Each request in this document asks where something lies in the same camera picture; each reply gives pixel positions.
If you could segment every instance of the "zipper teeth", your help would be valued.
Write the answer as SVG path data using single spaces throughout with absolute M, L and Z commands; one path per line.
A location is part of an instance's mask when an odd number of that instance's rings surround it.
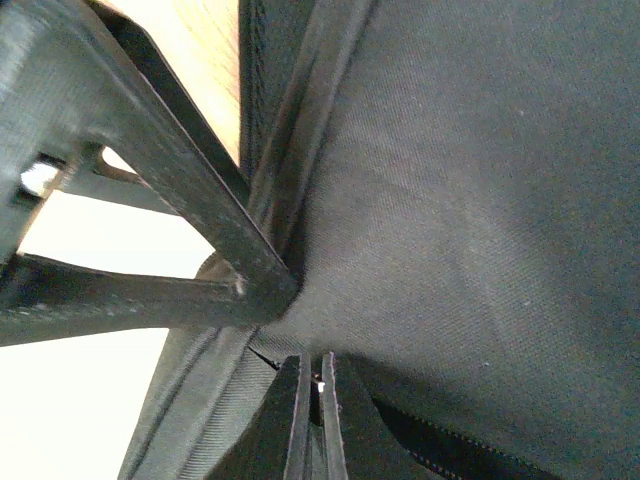
M 489 452 L 493 455 L 497 455 L 499 457 L 502 458 L 506 458 L 509 459 L 513 462 L 516 462 L 522 466 L 531 468 L 539 473 L 543 473 L 546 474 L 546 472 L 544 470 L 541 470 L 540 468 L 536 467 L 534 464 L 532 464 L 531 462 L 527 462 L 524 460 L 521 460 L 520 458 L 516 457 L 515 455 L 510 455 L 508 453 L 505 453 L 501 450 L 498 450 L 495 447 L 492 447 L 491 445 L 488 445 L 484 442 L 479 442 L 473 438 L 470 438 L 466 435 L 462 435 L 460 433 L 456 433 L 453 432 L 451 430 L 449 430 L 448 428 L 445 427 L 441 427 L 440 425 L 436 425 L 433 422 L 430 422 L 428 420 L 424 420 L 422 418 L 416 417 L 414 414 L 405 412 L 404 410 L 397 408 L 396 406 L 390 406 L 390 405 L 386 405 L 388 408 L 392 408 L 393 410 L 396 410 L 397 412 L 401 413 L 402 415 L 410 418 L 411 420 L 420 423 L 432 430 L 437 431 L 440 434 L 449 436 L 449 437 L 453 437 L 455 439 L 459 439 L 463 442 L 466 442 L 470 445 L 473 445 L 479 449 L 482 449 L 486 452 Z M 442 467 L 440 467 L 438 464 L 436 464 L 435 462 L 431 461 L 428 457 L 425 456 L 424 452 L 420 452 L 420 451 L 414 451 L 412 449 L 407 448 L 407 451 L 411 454 L 411 456 L 413 456 L 414 458 L 416 458 L 417 460 L 420 461 L 420 463 L 422 463 L 423 465 L 425 465 L 427 468 L 429 468 L 430 470 L 442 475 L 442 472 L 448 472 L 449 476 L 447 478 L 450 478 L 452 480 L 466 480 L 465 478 L 457 475 L 455 472 L 450 472 L 449 470 L 446 470 Z

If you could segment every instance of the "white surface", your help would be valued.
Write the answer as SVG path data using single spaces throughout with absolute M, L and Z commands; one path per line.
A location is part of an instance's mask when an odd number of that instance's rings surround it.
M 213 251 L 181 218 L 59 192 L 21 250 L 114 272 L 185 278 Z M 0 479 L 115 479 L 166 333 L 0 348 Z

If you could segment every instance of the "metal bolt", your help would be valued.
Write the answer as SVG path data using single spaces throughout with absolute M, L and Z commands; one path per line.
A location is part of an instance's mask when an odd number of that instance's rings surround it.
M 27 171 L 20 174 L 22 189 L 30 195 L 44 198 L 51 182 L 59 173 L 60 169 L 55 166 L 37 161 Z

